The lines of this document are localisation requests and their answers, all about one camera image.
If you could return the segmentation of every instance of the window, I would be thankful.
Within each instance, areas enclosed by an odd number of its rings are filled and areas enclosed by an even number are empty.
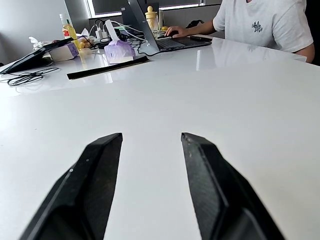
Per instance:
[[[206,1],[212,0],[147,0],[148,3],[159,3],[162,10],[198,7]],[[145,0],[138,0],[138,2],[144,4]],[[128,4],[127,0],[87,0],[87,3],[92,18],[119,16],[121,8]]]

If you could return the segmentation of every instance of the printed graphic on t-shirt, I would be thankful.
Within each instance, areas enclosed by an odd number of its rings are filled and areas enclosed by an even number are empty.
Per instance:
[[[260,25],[259,21],[258,21],[258,22],[254,22],[254,24],[252,24],[252,28],[254,29],[254,32],[255,32],[255,33],[256,33],[256,32],[260,33],[260,32],[262,32],[262,30],[264,29],[264,28]]]

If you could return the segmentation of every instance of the black ruler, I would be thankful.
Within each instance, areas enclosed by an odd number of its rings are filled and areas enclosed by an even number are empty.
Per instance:
[[[85,71],[68,73],[67,76],[68,76],[69,80],[80,79],[80,78],[84,78],[84,77],[88,77],[88,76],[92,76],[92,75],[96,75],[96,74],[106,73],[106,72],[109,72],[112,70],[126,68],[126,67],[137,65],[137,64],[143,64],[148,61],[149,61],[149,59],[146,56],[143,56],[143,57],[134,59],[132,61],[127,61],[127,62],[119,63],[116,65],[104,66],[104,67],[89,69],[89,70],[85,70]]]

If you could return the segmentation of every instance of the black carbon fiber part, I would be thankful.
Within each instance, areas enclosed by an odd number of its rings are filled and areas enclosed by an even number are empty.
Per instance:
[[[115,193],[122,134],[89,144],[52,187],[21,240],[103,240]]]
[[[249,182],[203,137],[181,137],[203,240],[283,240]]]

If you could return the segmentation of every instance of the laptop keyboard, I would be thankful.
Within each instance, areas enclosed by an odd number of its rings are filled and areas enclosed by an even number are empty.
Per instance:
[[[184,47],[185,45],[182,43],[179,43],[177,41],[173,41],[172,39],[163,39],[158,40],[156,43],[162,47],[163,49],[170,49],[170,48],[178,48],[178,47]]]

